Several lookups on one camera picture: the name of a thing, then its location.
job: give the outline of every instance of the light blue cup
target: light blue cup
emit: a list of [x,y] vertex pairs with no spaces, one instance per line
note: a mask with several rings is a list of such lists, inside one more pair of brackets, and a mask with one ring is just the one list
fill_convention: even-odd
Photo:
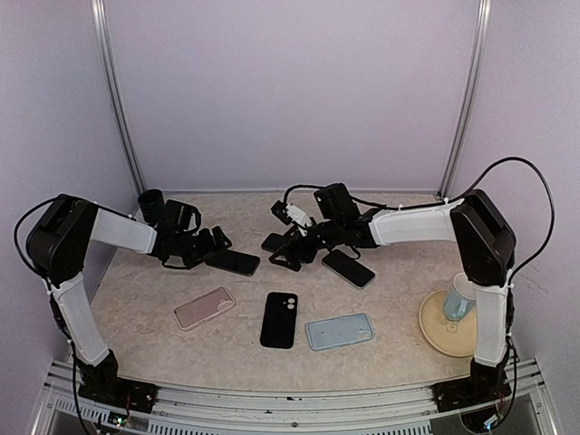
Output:
[[465,274],[456,274],[443,303],[445,317],[452,322],[458,322],[468,315],[474,306],[475,291],[473,290],[473,284]]

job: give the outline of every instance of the pink phone case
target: pink phone case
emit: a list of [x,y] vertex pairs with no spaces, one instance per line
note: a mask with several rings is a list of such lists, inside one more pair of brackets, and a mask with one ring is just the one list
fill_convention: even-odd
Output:
[[173,310],[179,328],[188,331],[236,306],[234,296],[225,287],[197,296]]

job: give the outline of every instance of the robotic arm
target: robotic arm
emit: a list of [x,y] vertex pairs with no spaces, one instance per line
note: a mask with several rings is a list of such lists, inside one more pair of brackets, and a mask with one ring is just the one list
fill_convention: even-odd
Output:
[[402,242],[457,242],[463,269],[476,295],[477,347],[470,377],[435,385],[436,402],[440,411],[449,411],[493,401],[500,392],[509,395],[506,337],[514,308],[508,282],[516,237],[491,199],[482,190],[472,190],[453,202],[392,210],[371,208],[361,214],[344,184],[321,188],[314,197],[328,219],[319,224],[309,219],[306,225],[293,204],[278,201],[272,207],[275,216],[293,226],[270,261],[298,271],[302,264],[314,261],[318,250],[339,245],[375,248]]
[[[26,241],[26,250],[46,283],[54,318],[72,341],[83,380],[79,395],[151,412],[157,390],[149,383],[117,377],[117,360],[97,329],[84,289],[88,245],[97,241],[154,256],[165,267],[190,269],[231,247],[220,227],[210,231],[199,230],[200,226],[199,211],[174,200],[165,204],[155,227],[67,195],[56,198],[44,212]],[[180,257],[183,266],[168,265],[173,256]]]

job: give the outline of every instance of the beige plate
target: beige plate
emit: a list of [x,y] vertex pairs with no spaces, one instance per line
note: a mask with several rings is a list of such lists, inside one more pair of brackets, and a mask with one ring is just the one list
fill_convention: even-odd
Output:
[[419,310],[419,324],[427,341],[439,352],[456,358],[472,356],[478,332],[476,308],[459,322],[447,320],[443,302],[447,292],[442,290],[425,298]]

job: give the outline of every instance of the metal frame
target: metal frame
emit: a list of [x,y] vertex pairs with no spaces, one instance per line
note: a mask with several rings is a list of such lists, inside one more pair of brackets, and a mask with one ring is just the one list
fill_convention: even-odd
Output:
[[[73,369],[54,362],[37,402],[31,435],[45,435],[58,412],[76,415]],[[513,366],[507,368],[513,380]],[[430,422],[460,412],[437,413],[431,382],[356,391],[257,392],[159,385],[152,414],[131,413],[125,432],[143,435],[247,435],[320,433],[321,435],[428,434]],[[557,435],[552,403],[535,360],[517,364],[517,396],[529,394],[543,435]],[[80,399],[87,421],[101,421],[124,410]]]
[[123,152],[127,164],[129,165],[133,186],[139,195],[147,190],[147,188],[143,176],[141,175],[139,161],[137,160],[137,154],[133,148],[129,126],[127,125],[127,118],[125,117],[125,111],[121,101],[121,93],[119,91],[117,74],[115,72],[115,63],[112,58],[111,38],[109,37],[109,28],[107,27],[105,3],[104,0],[91,0],[91,4],[92,18],[94,20],[99,46],[101,48],[102,64],[105,69],[109,96],[111,97],[112,108],[115,114],[115,120],[117,121],[117,128],[119,129],[119,134],[121,136]]
[[491,0],[479,0],[478,23],[475,30],[475,39],[473,41],[473,49],[471,52],[471,61],[469,63],[468,82],[463,93],[463,101],[461,103],[461,112],[455,135],[453,137],[453,144],[451,152],[443,174],[438,194],[441,198],[448,196],[450,192],[451,181],[455,175],[457,165],[459,163],[459,156],[463,148],[465,140],[465,133],[469,125],[469,117],[471,116],[471,109],[475,100],[476,89],[480,76],[481,61],[488,39],[489,16],[491,15]]

